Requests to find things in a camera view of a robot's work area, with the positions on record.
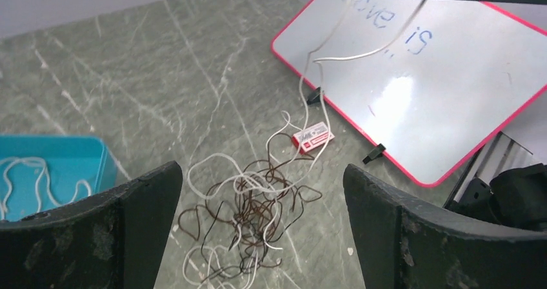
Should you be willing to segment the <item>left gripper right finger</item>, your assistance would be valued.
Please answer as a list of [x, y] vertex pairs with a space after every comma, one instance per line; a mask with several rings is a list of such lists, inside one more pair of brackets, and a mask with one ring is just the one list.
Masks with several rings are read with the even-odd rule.
[[349, 164], [343, 189], [367, 288], [545, 288], [546, 234], [491, 224]]

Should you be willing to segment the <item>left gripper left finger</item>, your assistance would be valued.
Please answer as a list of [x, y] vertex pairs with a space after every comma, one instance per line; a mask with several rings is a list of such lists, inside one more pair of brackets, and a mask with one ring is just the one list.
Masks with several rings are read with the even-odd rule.
[[174, 161], [76, 203], [1, 222], [2, 288], [153, 288], [183, 185]]

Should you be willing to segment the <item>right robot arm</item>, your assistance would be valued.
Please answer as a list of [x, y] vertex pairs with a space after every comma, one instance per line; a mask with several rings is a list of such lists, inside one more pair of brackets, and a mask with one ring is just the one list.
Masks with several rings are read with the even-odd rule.
[[[489, 3], [545, 5], [546, 0], [465, 0]], [[513, 228], [546, 231], [546, 161], [516, 168], [517, 156], [539, 155], [511, 138], [506, 155], [496, 160], [494, 150], [502, 147], [506, 134], [482, 148], [445, 204], [445, 209], [489, 223]]]

